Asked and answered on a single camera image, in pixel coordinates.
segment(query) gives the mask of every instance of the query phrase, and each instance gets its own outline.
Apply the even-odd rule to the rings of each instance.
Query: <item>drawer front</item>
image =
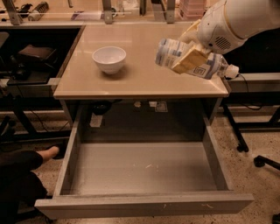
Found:
[[[159,119],[160,131],[154,132],[148,127],[146,131],[150,136],[146,142],[141,136],[142,130],[140,137],[130,133],[130,130],[137,131],[134,125],[143,129],[147,125],[133,122],[141,112],[135,112],[133,116],[136,117],[132,118],[122,115],[129,123],[133,122],[133,127],[124,124],[119,136],[114,126],[119,127],[119,121],[105,115],[105,126],[109,127],[92,129],[88,126],[90,107],[81,106],[53,199],[38,200],[36,208],[51,219],[235,214],[241,211],[254,200],[253,196],[233,191],[209,121],[203,112],[197,112],[202,111],[202,107],[195,108],[193,101],[196,105],[197,100],[183,102],[187,105],[185,110],[179,111],[183,115],[176,114],[177,106],[168,108],[169,115],[139,114],[154,126],[158,125],[154,120]],[[119,106],[119,111],[123,112],[125,106]],[[168,128],[168,123],[178,126]],[[105,141],[106,131],[110,134]]]

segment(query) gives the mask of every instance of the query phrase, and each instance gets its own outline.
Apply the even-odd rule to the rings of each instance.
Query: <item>black pants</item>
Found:
[[[43,158],[31,150],[0,155],[0,223],[15,223],[19,201],[32,207],[46,197],[46,189],[31,170],[39,168]]]

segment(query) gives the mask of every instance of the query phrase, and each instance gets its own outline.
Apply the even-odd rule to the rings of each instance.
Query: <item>white robotic arm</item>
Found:
[[[197,35],[205,48],[224,54],[278,27],[280,0],[220,0],[201,19]]]

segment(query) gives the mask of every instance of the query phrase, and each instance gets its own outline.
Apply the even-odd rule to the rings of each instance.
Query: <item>bowl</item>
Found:
[[[117,46],[105,46],[93,52],[92,57],[105,74],[116,74],[124,65],[126,52]]]

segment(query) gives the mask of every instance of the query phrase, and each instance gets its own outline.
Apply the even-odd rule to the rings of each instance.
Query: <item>person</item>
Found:
[[[44,199],[47,190],[32,172],[50,159],[64,157],[64,143],[52,145],[45,150],[19,150],[0,155],[0,223],[17,222],[20,201],[33,207],[35,201]]]

